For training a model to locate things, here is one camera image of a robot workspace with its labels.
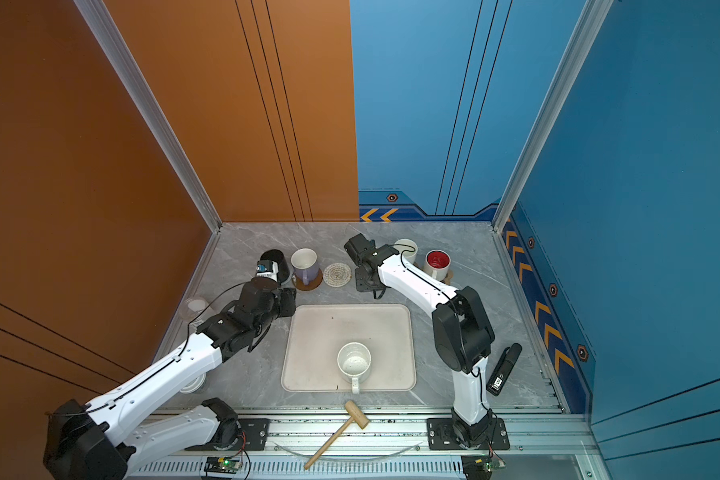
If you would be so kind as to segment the purple mug white inside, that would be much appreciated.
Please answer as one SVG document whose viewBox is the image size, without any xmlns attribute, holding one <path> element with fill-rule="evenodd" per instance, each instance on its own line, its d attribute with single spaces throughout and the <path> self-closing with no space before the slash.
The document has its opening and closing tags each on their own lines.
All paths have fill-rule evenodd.
<svg viewBox="0 0 720 480">
<path fill-rule="evenodd" d="M 301 248 L 291 256 L 293 275 L 297 275 L 305 284 L 316 278 L 320 270 L 318 254 L 310 248 Z"/>
</svg>

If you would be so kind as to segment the white mug red inside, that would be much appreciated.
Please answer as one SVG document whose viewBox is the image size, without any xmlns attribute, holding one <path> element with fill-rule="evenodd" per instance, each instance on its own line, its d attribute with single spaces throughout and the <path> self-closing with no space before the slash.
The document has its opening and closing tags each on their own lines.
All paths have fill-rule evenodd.
<svg viewBox="0 0 720 480">
<path fill-rule="evenodd" d="M 451 266 L 450 256 L 443 250 L 431 250 L 424 258 L 422 270 L 437 281 L 443 282 Z"/>
</svg>

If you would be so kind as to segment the black mug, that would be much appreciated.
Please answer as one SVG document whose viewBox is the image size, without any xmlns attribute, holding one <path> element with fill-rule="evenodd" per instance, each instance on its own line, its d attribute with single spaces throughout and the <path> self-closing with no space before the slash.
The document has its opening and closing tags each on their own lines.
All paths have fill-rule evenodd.
<svg viewBox="0 0 720 480">
<path fill-rule="evenodd" d="M 270 249 L 261 254 L 260 259 L 262 261 L 271 261 L 277 265 L 277 281 L 280 284 L 286 282 L 291 275 L 289 264 L 285 258 L 284 253 L 279 249 Z"/>
</svg>

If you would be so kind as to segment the white speckled mug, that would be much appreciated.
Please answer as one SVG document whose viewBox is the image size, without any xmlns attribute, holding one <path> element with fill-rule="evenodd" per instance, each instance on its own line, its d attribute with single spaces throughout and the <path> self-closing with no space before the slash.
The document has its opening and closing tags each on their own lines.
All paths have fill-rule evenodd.
<svg viewBox="0 0 720 480">
<path fill-rule="evenodd" d="M 340 348 L 337 354 L 337 366 L 350 383 L 352 393 L 359 394 L 362 383 L 371 371 L 371 352 L 363 343 L 349 342 Z"/>
</svg>

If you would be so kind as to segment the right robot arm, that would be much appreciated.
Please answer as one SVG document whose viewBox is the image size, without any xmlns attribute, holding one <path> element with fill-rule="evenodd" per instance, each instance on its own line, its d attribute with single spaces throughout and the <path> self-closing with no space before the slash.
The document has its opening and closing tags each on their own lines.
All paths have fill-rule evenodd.
<svg viewBox="0 0 720 480">
<path fill-rule="evenodd" d="M 493 413 L 487 399 L 487 360 L 495 332 L 471 287 L 457 289 L 426 274 L 392 245 L 357 234 L 344 250 L 355 265 L 356 288 L 376 299 L 395 290 L 431 316 L 435 349 L 452 370 L 452 429 L 459 444 L 476 449 L 488 441 Z"/>
</svg>

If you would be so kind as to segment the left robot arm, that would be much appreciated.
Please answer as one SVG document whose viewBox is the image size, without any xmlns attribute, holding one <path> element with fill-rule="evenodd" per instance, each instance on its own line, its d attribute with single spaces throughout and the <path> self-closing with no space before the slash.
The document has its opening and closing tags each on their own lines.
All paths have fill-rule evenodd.
<svg viewBox="0 0 720 480">
<path fill-rule="evenodd" d="M 166 420 L 145 420 L 192 381 L 241 351 L 250 352 L 271 323 L 296 310 L 297 292 L 257 276 L 237 300 L 190 332 L 183 344 L 129 381 L 49 416 L 43 463 L 56 479 L 123 479 L 188 447 L 226 450 L 242 437 L 238 415 L 219 398 Z"/>
</svg>

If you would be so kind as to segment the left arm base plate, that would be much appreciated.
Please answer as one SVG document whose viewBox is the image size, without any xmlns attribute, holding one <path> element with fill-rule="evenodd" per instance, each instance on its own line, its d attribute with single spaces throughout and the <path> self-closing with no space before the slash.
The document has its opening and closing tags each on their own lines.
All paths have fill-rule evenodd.
<svg viewBox="0 0 720 480">
<path fill-rule="evenodd" d="M 235 427 L 230 422 L 220 425 L 221 433 L 201 445 L 185 448 L 185 451 L 263 451 L 269 434 L 267 418 L 241 418 Z"/>
</svg>

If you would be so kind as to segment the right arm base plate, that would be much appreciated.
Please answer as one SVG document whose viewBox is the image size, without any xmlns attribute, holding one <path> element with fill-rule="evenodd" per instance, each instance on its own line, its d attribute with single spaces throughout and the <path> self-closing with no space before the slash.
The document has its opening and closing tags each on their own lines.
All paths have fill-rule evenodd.
<svg viewBox="0 0 720 480">
<path fill-rule="evenodd" d="M 506 451 L 511 448 L 509 434 L 504 420 L 491 419 L 483 440 L 476 446 L 464 446 L 458 439 L 453 421 L 446 418 L 428 418 L 426 420 L 426 436 L 428 447 L 433 451 L 445 450 L 492 450 Z"/>
</svg>

